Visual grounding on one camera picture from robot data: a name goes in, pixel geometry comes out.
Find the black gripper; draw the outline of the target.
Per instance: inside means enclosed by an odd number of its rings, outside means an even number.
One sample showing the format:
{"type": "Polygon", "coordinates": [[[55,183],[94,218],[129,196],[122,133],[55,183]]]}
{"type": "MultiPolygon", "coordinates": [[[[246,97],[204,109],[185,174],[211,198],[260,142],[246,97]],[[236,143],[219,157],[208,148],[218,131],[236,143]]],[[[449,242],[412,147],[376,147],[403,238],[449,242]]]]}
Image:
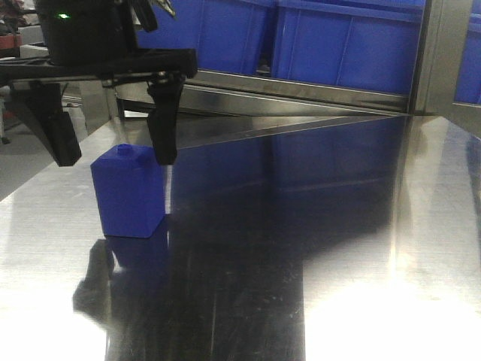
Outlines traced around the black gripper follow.
{"type": "Polygon", "coordinates": [[[58,166],[73,166],[82,156],[74,126],[63,110],[59,83],[37,80],[114,79],[124,74],[167,78],[147,87],[155,108],[147,126],[156,161],[173,165],[177,158],[177,112],[186,77],[198,71],[194,49],[143,49],[134,19],[141,28],[158,28],[158,7],[175,15],[170,1],[36,1],[47,56],[1,62],[1,84],[35,80],[11,87],[8,110],[44,145],[58,166]]]}

